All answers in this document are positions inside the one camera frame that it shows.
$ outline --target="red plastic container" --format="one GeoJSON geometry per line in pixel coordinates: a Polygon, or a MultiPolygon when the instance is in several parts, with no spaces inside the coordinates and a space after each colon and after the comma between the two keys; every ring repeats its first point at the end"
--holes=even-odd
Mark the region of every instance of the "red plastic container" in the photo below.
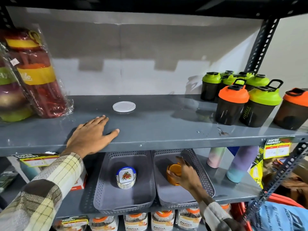
{"type": "Polygon", "coordinates": [[[33,106],[42,118],[56,118],[66,113],[62,95],[48,53],[40,36],[27,29],[16,29],[5,36],[11,58],[16,58],[23,87],[33,99],[33,106]]]}
{"type": "MultiPolygon", "coordinates": [[[[295,206],[299,208],[304,208],[302,205],[295,202],[293,199],[290,199],[288,197],[278,195],[278,194],[272,194],[267,201],[273,202],[273,203],[285,204],[289,206],[295,206]]],[[[231,214],[234,219],[238,219],[240,216],[242,216],[245,213],[245,211],[246,211],[246,208],[243,202],[231,204],[231,214]]],[[[244,227],[246,231],[252,231],[249,221],[246,222],[244,227]]]]}

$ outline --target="plaid shirt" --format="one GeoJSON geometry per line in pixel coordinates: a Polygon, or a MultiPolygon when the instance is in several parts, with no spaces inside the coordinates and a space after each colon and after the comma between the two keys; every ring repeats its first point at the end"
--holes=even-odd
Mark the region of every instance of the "plaid shirt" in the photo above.
{"type": "MultiPolygon", "coordinates": [[[[0,213],[0,227],[5,231],[48,231],[63,198],[83,171],[79,155],[60,156],[25,185],[11,204],[0,213]]],[[[210,196],[199,204],[212,231],[244,231],[210,196]]]]}

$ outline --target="hand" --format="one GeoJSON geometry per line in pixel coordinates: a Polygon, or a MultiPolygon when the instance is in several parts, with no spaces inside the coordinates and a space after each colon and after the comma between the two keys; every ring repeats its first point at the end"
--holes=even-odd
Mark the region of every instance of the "hand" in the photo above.
{"type": "Polygon", "coordinates": [[[74,152],[84,158],[86,155],[102,150],[120,132],[119,129],[116,129],[109,135],[103,136],[104,127],[108,120],[109,118],[103,115],[90,120],[86,124],[80,124],[67,141],[67,147],[62,154],[74,152]]]}
{"type": "Polygon", "coordinates": [[[167,171],[167,173],[175,180],[175,182],[179,183],[190,193],[193,193],[193,191],[195,191],[198,187],[202,188],[202,184],[194,168],[191,167],[191,165],[186,160],[184,160],[183,157],[176,156],[176,159],[181,164],[182,175],[177,176],[173,172],[169,170],[167,171]]]}

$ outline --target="white disc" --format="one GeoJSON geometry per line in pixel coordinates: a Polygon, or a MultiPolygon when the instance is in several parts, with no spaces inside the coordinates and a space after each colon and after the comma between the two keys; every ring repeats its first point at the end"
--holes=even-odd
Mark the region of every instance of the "white disc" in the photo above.
{"type": "Polygon", "coordinates": [[[130,101],[120,101],[118,103],[115,103],[112,107],[114,111],[120,113],[127,113],[133,111],[136,108],[136,105],[135,103],[130,101]]]}

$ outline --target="person's left hand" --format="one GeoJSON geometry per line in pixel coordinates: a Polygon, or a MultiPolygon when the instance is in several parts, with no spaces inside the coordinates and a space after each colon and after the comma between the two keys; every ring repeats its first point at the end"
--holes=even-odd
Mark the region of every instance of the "person's left hand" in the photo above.
{"type": "Polygon", "coordinates": [[[81,158],[86,155],[97,153],[106,147],[120,130],[116,129],[109,135],[103,135],[104,127],[109,118],[102,116],[88,121],[86,124],[80,124],[73,135],[67,141],[67,147],[62,154],[74,152],[81,158]]]}

